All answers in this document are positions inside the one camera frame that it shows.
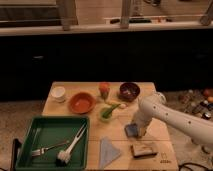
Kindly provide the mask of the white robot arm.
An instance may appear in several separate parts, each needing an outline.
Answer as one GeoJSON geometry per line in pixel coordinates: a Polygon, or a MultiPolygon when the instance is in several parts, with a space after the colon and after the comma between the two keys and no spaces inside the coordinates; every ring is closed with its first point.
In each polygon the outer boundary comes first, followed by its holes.
{"type": "Polygon", "coordinates": [[[139,136],[143,136],[153,118],[182,131],[200,145],[213,149],[213,122],[171,109],[165,105],[166,98],[155,92],[138,100],[138,109],[132,122],[137,125],[139,136]]]}

